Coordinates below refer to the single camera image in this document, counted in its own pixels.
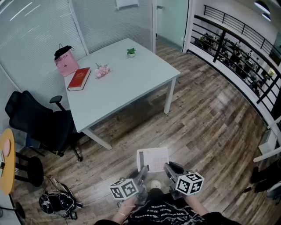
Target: bracelet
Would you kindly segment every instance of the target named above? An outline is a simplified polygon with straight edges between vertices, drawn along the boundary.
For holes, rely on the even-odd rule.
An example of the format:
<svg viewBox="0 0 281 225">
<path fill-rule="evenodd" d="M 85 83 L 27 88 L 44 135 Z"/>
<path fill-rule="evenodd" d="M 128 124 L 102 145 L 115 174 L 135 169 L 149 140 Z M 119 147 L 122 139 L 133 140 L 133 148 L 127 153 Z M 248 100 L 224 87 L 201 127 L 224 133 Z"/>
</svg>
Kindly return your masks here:
<svg viewBox="0 0 281 225">
<path fill-rule="evenodd" d="M 129 207 L 129 208 L 134 208 L 134 207 L 136 207 L 136 205 L 128 206 L 128 205 L 126 205 L 126 204 L 124 204 L 124 203 L 122 203 L 122 202 L 120 202 L 120 205 L 125 206 L 125 207 Z"/>
<path fill-rule="evenodd" d="M 123 214 L 123 213 L 120 213 L 120 212 L 117 212 L 117 213 L 119 213 L 119 214 L 121 214 L 122 216 L 124 216 L 124 217 L 128 217 L 128 216 L 126 216 L 125 214 Z"/>
</svg>

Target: table leg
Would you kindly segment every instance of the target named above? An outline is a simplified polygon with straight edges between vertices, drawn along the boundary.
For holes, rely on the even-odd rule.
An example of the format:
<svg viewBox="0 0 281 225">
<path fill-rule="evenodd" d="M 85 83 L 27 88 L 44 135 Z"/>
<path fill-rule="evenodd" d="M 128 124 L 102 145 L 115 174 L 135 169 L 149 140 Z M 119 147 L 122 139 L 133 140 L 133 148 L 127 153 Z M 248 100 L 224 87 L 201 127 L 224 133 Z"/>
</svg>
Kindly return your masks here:
<svg viewBox="0 0 281 225">
<path fill-rule="evenodd" d="M 23 165 L 18 164 L 18 163 L 16 163 L 16 168 L 19 169 L 19 170 L 22 170 L 22 171 L 26 171 L 26 172 L 29 171 L 28 167 L 23 166 Z"/>
<path fill-rule="evenodd" d="M 28 148 L 30 148 L 32 151 L 36 152 L 37 154 L 44 156 L 41 152 L 37 151 L 35 148 L 33 148 L 33 147 L 28 147 Z"/>
<path fill-rule="evenodd" d="M 23 182 L 28 182 L 28 183 L 32 183 L 30 179 L 28 178 L 24 178 L 24 177 L 21 177 L 21 176 L 18 176 L 18 175 L 15 175 L 14 178 L 18 181 L 23 181 Z"/>
<path fill-rule="evenodd" d="M 112 149 L 112 146 L 99 138 L 97 135 L 94 134 L 93 130 L 91 128 L 85 129 L 82 131 L 85 135 L 93 139 L 95 142 L 99 143 L 101 146 L 105 147 L 108 150 Z"/>
<path fill-rule="evenodd" d="M 20 159 L 22 159 L 22 160 L 25 160 L 25 161 L 28 161 L 28 162 L 29 162 L 29 160 L 30 160 L 29 157 L 26 157 L 26 156 L 24 156 L 24 155 L 22 155 L 22 154 L 20 154 L 20 153 L 18 153 L 18 152 L 16 152 L 16 156 L 17 156 L 18 158 L 20 158 Z"/>
<path fill-rule="evenodd" d="M 176 84 L 176 78 L 172 79 L 170 81 L 170 83 L 168 84 L 166 103 L 165 103 L 165 107 L 164 107 L 165 114 L 168 114 L 170 111 L 170 106 L 171 106 L 171 102 L 173 99 L 173 93 L 174 93 L 174 89 L 175 89 L 175 84 Z"/>
</svg>

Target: black t-shirt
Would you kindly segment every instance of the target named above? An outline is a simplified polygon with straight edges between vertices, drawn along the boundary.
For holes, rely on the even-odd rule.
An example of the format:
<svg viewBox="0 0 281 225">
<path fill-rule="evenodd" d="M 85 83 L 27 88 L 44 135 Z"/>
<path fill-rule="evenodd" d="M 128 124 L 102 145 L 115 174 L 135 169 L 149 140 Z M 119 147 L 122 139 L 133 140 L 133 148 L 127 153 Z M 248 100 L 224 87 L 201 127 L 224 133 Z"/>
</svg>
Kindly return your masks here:
<svg viewBox="0 0 281 225">
<path fill-rule="evenodd" d="M 170 194 L 151 199 L 143 206 L 135 208 L 123 224 L 162 225 L 238 225 L 220 213 L 208 213 L 201 217 L 186 204 L 183 198 L 174 200 Z M 100 220 L 96 225 L 117 225 L 109 220 Z"/>
</svg>

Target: glass door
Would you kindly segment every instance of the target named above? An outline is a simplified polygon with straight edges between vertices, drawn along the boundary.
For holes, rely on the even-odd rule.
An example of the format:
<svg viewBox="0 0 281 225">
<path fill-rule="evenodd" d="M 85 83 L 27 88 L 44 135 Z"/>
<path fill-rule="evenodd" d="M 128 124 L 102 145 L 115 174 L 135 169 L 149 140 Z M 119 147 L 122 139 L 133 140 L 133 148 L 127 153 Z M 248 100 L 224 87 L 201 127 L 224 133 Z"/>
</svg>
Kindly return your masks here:
<svg viewBox="0 0 281 225">
<path fill-rule="evenodd" d="M 189 0 L 156 0 L 157 40 L 182 50 Z"/>
</svg>

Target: black bag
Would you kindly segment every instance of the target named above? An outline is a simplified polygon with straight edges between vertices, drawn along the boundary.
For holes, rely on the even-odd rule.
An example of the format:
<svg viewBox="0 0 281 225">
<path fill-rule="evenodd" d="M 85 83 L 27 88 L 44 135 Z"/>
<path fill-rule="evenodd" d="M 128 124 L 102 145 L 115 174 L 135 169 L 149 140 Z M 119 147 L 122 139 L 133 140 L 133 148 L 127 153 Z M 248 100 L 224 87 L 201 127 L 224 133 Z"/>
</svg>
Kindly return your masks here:
<svg viewBox="0 0 281 225">
<path fill-rule="evenodd" d="M 68 52 L 70 49 L 72 49 L 71 46 L 67 45 L 67 46 L 62 46 L 62 48 L 60 48 L 59 50 L 57 50 L 54 54 L 54 59 L 58 59 L 58 57 L 62 56 L 64 53 Z"/>
<path fill-rule="evenodd" d="M 73 194 L 68 186 L 57 183 L 57 191 L 50 194 L 45 193 L 39 198 L 39 205 L 41 209 L 47 214 L 58 214 L 66 217 L 71 211 L 76 208 L 82 208 L 82 204 L 76 202 Z M 58 185 L 61 185 L 64 191 L 58 190 Z"/>
</svg>

